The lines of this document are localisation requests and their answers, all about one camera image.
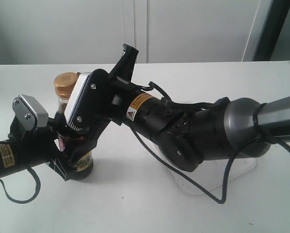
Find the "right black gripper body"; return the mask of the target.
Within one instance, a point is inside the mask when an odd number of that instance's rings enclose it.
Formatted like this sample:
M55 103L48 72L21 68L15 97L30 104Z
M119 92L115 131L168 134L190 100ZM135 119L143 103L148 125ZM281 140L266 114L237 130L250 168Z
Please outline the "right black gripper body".
M120 93L131 82L119 77L110 78L109 73L103 69L92 71L83 92L78 114L83 117L77 126L81 126L80 133L84 141L75 149L72 155L80 155L93 150L97 141L111 120L122 122L119 104Z

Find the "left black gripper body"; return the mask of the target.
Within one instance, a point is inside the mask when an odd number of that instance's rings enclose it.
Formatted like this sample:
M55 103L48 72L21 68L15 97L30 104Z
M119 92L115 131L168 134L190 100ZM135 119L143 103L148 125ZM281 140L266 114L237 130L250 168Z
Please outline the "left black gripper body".
M64 181L83 180L91 174L91 152L82 152L76 161L72 155L84 137L68 127L62 116L49 118L46 127L31 131L15 117L8 136L17 145L20 167L45 163Z

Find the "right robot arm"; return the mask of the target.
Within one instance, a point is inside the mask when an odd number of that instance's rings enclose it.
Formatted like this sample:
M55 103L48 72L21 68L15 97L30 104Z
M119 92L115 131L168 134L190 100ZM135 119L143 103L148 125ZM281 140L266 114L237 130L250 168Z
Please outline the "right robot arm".
M173 170L202 162L257 158L278 144L290 153L290 96L267 103L250 98L178 103L157 84L132 82L138 50L125 44L110 72L79 76L65 110L67 125L97 141L109 122L126 125L140 143L158 146Z

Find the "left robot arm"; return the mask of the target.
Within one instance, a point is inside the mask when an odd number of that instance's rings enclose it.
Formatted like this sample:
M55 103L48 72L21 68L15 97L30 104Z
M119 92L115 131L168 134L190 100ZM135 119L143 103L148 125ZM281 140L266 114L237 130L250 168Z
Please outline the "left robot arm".
M14 118L8 138L0 141L0 178L41 164L46 164L64 181L82 180L90 175L94 166L92 155L81 154L75 161L67 149L59 149L55 143L59 138L58 128L57 120L49 118L45 127L27 131Z

